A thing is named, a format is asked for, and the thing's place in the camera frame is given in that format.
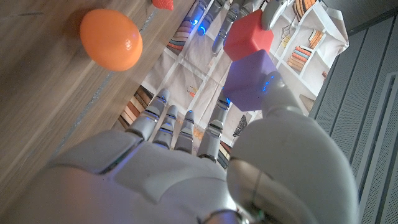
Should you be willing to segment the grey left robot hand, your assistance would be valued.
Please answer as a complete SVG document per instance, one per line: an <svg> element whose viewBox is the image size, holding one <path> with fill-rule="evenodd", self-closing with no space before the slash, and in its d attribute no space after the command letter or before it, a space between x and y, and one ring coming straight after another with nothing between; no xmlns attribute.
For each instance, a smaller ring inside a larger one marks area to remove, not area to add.
<svg viewBox="0 0 398 224"><path fill-rule="evenodd" d="M197 0L195 2L189 22L193 26L198 26L198 35L206 34L226 2L227 0ZM213 43L212 52L214 54L219 53L226 42L230 28L238 19L258 9L263 12L261 17L262 29L270 30L287 7L293 3L293 0L266 1L265 8L261 7L262 3L262 0L233 0Z"/></svg>

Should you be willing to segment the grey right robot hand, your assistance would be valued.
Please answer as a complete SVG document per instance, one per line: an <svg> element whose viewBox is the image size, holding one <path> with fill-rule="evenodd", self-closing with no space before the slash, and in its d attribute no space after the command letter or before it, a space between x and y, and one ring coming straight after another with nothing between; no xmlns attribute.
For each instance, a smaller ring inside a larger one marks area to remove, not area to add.
<svg viewBox="0 0 398 224"><path fill-rule="evenodd" d="M358 223L358 190L334 140L297 106L280 73L263 81L263 117L216 163L220 118L197 156L149 141L168 91L126 131L94 135L51 160L2 223Z"/></svg>

